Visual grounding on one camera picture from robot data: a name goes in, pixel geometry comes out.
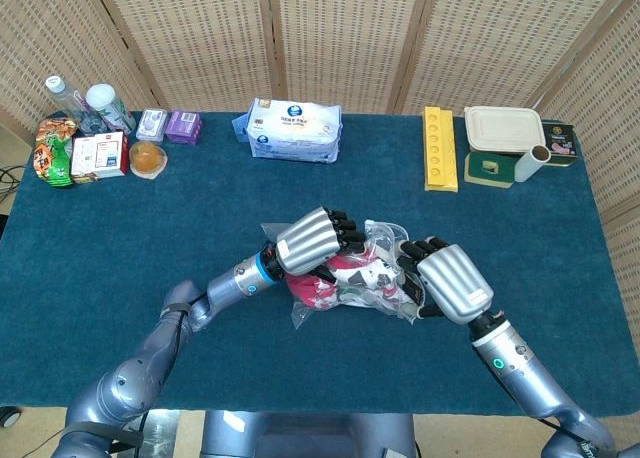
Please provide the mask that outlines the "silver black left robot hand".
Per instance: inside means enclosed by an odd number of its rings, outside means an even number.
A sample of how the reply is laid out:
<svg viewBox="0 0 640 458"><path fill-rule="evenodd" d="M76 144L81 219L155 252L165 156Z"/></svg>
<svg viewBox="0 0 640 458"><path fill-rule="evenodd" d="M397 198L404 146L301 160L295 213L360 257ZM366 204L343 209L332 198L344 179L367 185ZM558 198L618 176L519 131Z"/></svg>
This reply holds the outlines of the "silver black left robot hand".
<svg viewBox="0 0 640 458"><path fill-rule="evenodd" d="M341 252L362 253L365 241L345 212L319 207L277 235L276 255L286 274L300 276Z"/></svg>

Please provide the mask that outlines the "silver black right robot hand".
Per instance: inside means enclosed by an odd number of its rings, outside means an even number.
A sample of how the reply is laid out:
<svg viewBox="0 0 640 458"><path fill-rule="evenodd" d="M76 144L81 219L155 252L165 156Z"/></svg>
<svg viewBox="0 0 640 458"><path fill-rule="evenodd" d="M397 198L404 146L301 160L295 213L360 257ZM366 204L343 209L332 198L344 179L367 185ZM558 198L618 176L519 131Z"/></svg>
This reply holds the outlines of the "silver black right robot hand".
<svg viewBox="0 0 640 458"><path fill-rule="evenodd" d="M437 236L402 240L396 262L416 274L446 318L467 325L492 304L494 292L476 265L458 244Z"/></svg>

